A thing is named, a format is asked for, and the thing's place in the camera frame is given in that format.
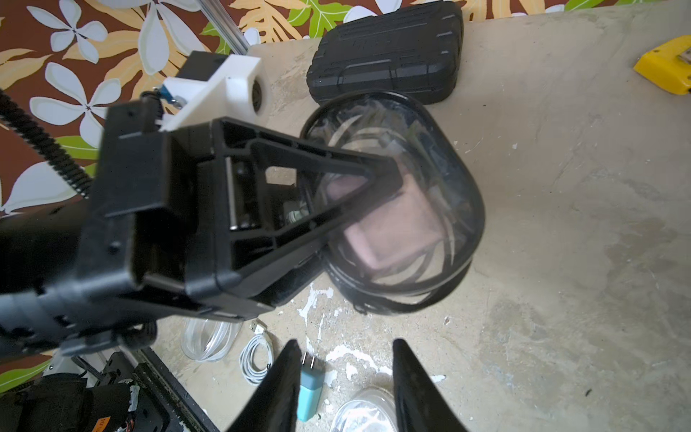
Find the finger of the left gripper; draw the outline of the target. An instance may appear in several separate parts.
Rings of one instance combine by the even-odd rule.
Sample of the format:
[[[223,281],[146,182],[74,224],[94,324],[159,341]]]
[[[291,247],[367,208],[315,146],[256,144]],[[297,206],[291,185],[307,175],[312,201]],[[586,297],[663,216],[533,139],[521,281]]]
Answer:
[[[397,163],[334,149],[229,117],[215,122],[234,238],[321,238],[402,187]]]

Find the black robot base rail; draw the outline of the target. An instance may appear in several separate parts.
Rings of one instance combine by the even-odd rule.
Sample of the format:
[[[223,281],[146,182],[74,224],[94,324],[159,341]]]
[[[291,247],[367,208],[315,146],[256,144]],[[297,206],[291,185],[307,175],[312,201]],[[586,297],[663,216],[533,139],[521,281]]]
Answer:
[[[214,431],[149,348],[1,365],[3,431]]]

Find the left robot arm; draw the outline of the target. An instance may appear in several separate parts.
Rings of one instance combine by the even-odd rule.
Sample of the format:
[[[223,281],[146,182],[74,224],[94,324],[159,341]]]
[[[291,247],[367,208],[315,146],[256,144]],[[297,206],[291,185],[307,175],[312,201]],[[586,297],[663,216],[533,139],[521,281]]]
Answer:
[[[176,315],[243,322],[318,275],[338,230],[395,196],[391,158],[222,117],[162,127],[158,92],[110,108],[89,176],[8,95],[1,119],[79,200],[1,221],[1,355],[140,349]]]

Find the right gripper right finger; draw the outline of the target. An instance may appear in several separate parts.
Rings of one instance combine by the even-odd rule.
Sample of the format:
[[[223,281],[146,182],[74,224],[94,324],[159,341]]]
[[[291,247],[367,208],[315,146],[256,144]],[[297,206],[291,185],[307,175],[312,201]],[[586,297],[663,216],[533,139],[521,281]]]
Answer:
[[[397,338],[393,350],[393,396],[399,431],[466,432],[408,343]]]

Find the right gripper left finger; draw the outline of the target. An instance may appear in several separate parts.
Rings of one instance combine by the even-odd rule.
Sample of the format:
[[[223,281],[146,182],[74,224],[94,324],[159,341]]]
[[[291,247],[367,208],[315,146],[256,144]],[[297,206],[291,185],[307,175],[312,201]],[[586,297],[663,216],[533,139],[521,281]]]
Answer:
[[[302,351],[298,342],[287,342],[280,356],[228,432],[294,432],[300,392]]]

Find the pink charger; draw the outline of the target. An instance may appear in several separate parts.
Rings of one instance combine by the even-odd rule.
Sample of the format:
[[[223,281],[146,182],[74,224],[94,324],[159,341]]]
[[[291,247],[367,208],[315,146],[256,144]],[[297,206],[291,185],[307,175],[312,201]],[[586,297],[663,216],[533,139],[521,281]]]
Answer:
[[[410,173],[396,196],[349,225],[328,246],[333,260],[372,277],[395,273],[444,239],[440,217]]]

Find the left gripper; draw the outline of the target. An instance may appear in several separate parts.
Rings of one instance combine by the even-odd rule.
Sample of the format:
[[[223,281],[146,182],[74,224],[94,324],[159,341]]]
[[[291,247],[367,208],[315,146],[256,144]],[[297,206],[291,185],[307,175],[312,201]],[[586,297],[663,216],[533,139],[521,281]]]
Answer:
[[[151,100],[108,111],[70,320],[250,320],[291,300],[322,272],[336,229],[266,231],[246,218],[266,190],[270,131],[232,117],[159,131],[155,111]]]

